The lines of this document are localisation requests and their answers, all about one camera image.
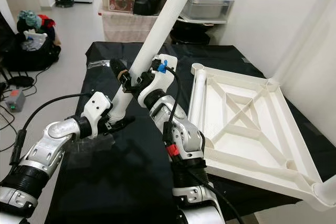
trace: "gray box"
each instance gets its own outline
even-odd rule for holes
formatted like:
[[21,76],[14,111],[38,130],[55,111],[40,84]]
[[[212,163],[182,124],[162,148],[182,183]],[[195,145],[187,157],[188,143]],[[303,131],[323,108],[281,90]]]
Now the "gray box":
[[5,103],[11,112],[20,112],[26,101],[25,94],[21,89],[15,89],[6,98]]

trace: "blue clip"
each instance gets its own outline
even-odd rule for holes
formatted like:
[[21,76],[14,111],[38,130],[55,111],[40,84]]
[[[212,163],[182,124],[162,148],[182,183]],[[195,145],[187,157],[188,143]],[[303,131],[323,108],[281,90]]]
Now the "blue clip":
[[157,70],[161,73],[166,73],[166,66],[167,66],[168,61],[164,60],[163,63],[161,63],[159,65],[159,67],[157,68]]

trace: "red fabric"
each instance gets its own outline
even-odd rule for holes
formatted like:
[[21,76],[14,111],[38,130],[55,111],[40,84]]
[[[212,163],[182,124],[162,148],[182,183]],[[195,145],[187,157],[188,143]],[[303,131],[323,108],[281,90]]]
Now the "red fabric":
[[44,25],[45,20],[48,20],[47,28],[51,28],[56,25],[55,21],[53,21],[51,18],[49,18],[47,15],[40,14],[38,15],[42,19],[41,26]]
[[167,150],[170,157],[177,156],[180,153],[176,144],[172,144],[172,145],[166,147],[166,150]]

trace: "white plastic tray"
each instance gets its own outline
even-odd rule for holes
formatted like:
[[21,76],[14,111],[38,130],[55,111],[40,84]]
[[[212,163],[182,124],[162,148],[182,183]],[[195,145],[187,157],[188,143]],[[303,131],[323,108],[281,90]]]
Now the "white plastic tray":
[[193,64],[188,118],[205,135],[207,172],[330,206],[313,191],[322,183],[279,85]]

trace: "black bag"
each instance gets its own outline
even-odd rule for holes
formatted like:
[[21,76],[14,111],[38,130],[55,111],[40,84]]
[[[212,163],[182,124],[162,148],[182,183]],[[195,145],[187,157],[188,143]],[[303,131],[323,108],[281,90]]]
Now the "black bag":
[[0,15],[0,56],[8,71],[40,71],[58,60],[61,47],[55,46],[50,38],[36,51],[24,51],[20,43],[22,34],[15,35],[2,15]]

